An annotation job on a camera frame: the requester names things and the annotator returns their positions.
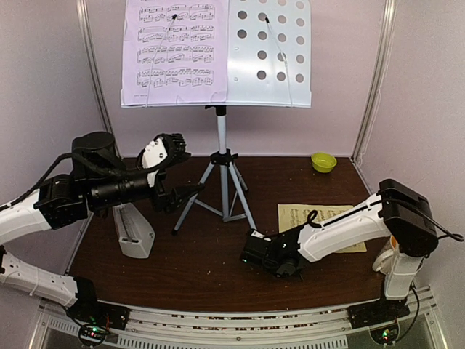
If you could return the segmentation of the purple sheet music page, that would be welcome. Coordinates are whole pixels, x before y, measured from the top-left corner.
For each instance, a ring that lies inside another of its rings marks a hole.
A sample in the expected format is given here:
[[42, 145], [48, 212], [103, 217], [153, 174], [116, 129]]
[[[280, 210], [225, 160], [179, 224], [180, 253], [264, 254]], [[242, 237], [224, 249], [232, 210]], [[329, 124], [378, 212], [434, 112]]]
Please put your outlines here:
[[223, 103], [228, 1], [127, 1], [121, 107]]

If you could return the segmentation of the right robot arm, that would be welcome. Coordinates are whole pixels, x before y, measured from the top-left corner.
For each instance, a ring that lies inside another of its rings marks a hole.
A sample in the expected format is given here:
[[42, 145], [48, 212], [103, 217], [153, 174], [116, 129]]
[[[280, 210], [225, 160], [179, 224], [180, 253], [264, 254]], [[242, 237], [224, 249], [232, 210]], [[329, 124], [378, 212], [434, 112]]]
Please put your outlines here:
[[428, 200], [401, 182], [382, 180], [379, 190], [352, 209], [315, 223], [266, 238], [263, 265], [278, 277], [290, 276], [300, 262], [317, 262], [355, 244], [392, 237], [397, 242], [384, 279], [384, 296], [373, 304], [377, 320], [387, 321], [400, 309], [423, 258], [438, 246]]

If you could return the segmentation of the white folding music stand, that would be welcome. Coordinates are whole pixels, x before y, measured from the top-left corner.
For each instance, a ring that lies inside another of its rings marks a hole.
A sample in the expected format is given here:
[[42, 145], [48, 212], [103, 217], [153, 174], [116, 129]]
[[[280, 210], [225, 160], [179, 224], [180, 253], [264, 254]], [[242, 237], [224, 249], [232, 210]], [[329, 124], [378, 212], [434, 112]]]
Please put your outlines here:
[[227, 99], [223, 103], [149, 107], [202, 105], [215, 110], [219, 148], [201, 181], [218, 167], [222, 207], [217, 214], [225, 222], [237, 220], [233, 207], [240, 202], [242, 218], [254, 228], [246, 200], [248, 188], [227, 147], [227, 108], [311, 106], [311, 5], [308, 1], [228, 3]]

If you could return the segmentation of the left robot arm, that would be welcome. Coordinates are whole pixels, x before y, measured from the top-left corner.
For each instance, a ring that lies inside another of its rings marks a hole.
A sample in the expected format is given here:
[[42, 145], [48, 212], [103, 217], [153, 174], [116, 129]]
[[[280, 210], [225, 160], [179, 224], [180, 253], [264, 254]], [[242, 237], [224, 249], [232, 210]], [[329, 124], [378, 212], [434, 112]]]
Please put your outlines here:
[[[179, 133], [159, 134], [141, 150], [134, 169], [116, 153], [109, 132], [77, 137], [71, 151], [56, 158], [38, 182], [1, 206], [1, 243], [31, 233], [58, 230], [85, 220], [90, 213], [148, 199], [155, 211], [171, 213], [204, 188], [182, 185], [167, 191], [166, 169], [190, 158]], [[61, 276], [30, 265], [1, 250], [1, 283], [56, 302], [81, 321], [97, 323], [105, 316], [94, 284], [87, 278]]]

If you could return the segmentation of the yellow sheet music page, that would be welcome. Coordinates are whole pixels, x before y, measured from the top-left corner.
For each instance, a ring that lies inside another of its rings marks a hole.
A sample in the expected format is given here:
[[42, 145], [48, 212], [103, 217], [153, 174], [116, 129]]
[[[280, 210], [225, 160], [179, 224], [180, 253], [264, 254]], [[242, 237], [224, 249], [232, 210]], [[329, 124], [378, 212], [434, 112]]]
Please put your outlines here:
[[326, 206], [309, 204], [278, 204], [278, 229], [283, 233], [307, 221], [308, 214], [315, 210], [315, 222], [321, 222], [337, 216], [352, 208], [352, 205]]

